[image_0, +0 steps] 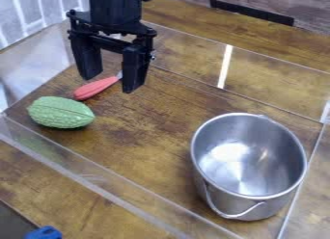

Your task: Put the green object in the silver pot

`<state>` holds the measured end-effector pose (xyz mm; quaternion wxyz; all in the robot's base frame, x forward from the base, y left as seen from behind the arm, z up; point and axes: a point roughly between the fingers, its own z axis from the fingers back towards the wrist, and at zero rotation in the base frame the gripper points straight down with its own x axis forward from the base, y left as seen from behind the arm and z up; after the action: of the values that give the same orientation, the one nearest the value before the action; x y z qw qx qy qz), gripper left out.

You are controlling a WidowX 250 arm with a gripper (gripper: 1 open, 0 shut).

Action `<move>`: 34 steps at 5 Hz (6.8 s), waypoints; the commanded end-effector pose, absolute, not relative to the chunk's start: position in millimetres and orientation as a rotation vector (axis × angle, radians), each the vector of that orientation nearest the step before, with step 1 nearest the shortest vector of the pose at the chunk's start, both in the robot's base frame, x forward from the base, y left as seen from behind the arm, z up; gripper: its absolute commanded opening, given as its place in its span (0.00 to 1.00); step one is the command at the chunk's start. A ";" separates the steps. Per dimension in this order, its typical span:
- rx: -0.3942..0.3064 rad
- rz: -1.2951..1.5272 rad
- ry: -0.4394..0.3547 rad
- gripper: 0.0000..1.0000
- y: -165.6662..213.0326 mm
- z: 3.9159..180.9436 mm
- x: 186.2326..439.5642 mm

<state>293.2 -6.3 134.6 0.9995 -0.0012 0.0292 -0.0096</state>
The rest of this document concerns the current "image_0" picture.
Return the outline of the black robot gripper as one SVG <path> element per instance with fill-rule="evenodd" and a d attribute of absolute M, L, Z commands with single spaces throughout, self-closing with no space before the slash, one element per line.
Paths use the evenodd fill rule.
<path fill-rule="evenodd" d="M 152 0 L 89 0 L 84 12 L 69 10 L 68 38 L 78 73 L 90 80 L 101 71 L 101 48 L 122 51 L 122 92 L 144 85 L 156 31 L 141 22 L 141 4 Z"/>

